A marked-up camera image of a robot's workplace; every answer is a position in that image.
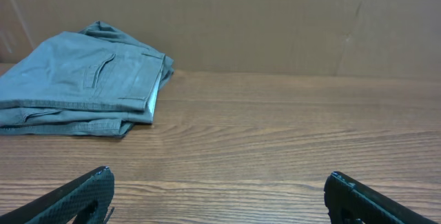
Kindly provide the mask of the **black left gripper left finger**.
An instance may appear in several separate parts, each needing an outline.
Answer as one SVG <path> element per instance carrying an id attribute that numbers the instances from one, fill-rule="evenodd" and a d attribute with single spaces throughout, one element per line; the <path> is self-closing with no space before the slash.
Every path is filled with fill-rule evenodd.
<path id="1" fill-rule="evenodd" d="M 98 167 L 1 216 L 2 223 L 106 224 L 114 212 L 114 175 Z"/>

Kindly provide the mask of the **folded grey trousers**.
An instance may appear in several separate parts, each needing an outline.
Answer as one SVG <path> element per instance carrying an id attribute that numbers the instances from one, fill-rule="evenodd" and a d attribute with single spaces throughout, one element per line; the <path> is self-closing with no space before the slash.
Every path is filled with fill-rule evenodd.
<path id="1" fill-rule="evenodd" d="M 1 133 L 125 136 L 154 120 L 172 65 L 102 21 L 62 32 L 1 76 Z"/>

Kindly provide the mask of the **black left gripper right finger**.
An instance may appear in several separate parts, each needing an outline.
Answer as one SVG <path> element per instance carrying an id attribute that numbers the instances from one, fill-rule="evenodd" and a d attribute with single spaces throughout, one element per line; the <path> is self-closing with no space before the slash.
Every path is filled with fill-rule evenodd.
<path id="1" fill-rule="evenodd" d="M 331 224 L 436 224 L 342 172 L 328 176 L 324 193 Z"/>

